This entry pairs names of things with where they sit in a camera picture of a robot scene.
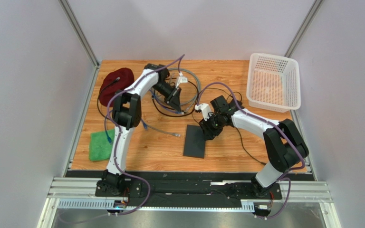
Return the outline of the black network switch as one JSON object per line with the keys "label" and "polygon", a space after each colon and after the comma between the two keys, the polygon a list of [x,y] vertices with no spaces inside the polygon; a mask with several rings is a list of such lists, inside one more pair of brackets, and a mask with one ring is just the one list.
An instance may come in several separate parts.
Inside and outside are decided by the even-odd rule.
{"label": "black network switch", "polygon": [[187,125],[183,156],[204,159],[205,145],[206,141],[201,127],[197,125]]}

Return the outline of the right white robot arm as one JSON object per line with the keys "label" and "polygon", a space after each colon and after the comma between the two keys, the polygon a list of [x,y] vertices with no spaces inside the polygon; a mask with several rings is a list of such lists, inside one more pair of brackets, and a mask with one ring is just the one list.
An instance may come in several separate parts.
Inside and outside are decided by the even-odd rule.
{"label": "right white robot arm", "polygon": [[236,98],[227,102],[224,96],[211,100],[210,104],[196,104],[194,109],[203,116],[199,125],[205,140],[213,140],[226,126],[246,130],[263,139],[269,161],[252,180],[258,188],[270,187],[295,165],[303,164],[309,155],[303,137],[290,119],[262,117],[244,108]]}

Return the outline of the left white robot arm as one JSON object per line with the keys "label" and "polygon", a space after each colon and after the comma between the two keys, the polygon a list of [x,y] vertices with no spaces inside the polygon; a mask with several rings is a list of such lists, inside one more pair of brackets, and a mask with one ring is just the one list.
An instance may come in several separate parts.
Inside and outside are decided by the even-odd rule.
{"label": "left white robot arm", "polygon": [[141,75],[122,77],[121,85],[107,104],[108,119],[114,124],[115,138],[111,157],[98,186],[121,192],[125,188],[126,156],[135,128],[142,119],[141,98],[154,90],[164,97],[164,102],[173,111],[180,113],[181,89],[166,82],[170,73],[168,66],[147,64]]}

